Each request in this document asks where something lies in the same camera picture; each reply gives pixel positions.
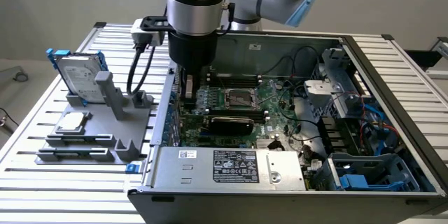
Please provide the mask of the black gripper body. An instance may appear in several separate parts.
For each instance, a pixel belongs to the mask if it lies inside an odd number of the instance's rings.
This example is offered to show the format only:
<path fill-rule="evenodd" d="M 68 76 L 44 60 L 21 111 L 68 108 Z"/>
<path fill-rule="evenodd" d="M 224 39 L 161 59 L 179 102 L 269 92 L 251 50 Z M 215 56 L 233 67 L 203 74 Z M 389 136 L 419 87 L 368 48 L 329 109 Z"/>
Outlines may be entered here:
<path fill-rule="evenodd" d="M 168 40 L 169 56 L 180 66 L 180 76 L 197 75 L 216 58 L 217 33 L 189 36 L 173 31 L 168 34 Z"/>

